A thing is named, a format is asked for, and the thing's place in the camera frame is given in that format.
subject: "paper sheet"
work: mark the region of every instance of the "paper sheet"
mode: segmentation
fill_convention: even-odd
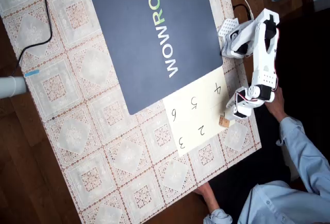
[[[222,67],[163,99],[180,156],[226,129],[219,118],[228,100]]]

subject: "dark blue mat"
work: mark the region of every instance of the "dark blue mat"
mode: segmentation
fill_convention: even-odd
[[[209,0],[93,4],[130,114],[222,65]]]

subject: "small wooden cube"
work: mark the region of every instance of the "small wooden cube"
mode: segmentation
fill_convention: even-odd
[[[225,119],[224,116],[220,116],[219,125],[228,128],[230,121]]]

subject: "man's arm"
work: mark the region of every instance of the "man's arm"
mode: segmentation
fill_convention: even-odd
[[[204,218],[204,224],[231,224],[233,222],[232,217],[227,215],[219,207],[213,190],[208,182],[198,187],[195,192],[203,196],[210,212],[210,214]]]
[[[329,163],[305,135],[302,123],[284,112],[281,88],[276,91],[274,101],[266,106],[280,123],[280,138],[285,142],[308,192],[330,200]]]

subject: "table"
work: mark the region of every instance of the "table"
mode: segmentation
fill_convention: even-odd
[[[240,151],[225,130],[179,157],[162,101],[128,114],[91,0],[48,0],[53,39],[21,64],[81,222],[144,222],[261,148],[254,115]],[[217,28],[230,0],[210,0]],[[49,36],[43,0],[0,0],[16,55]],[[247,85],[242,60],[223,59],[232,95]]]

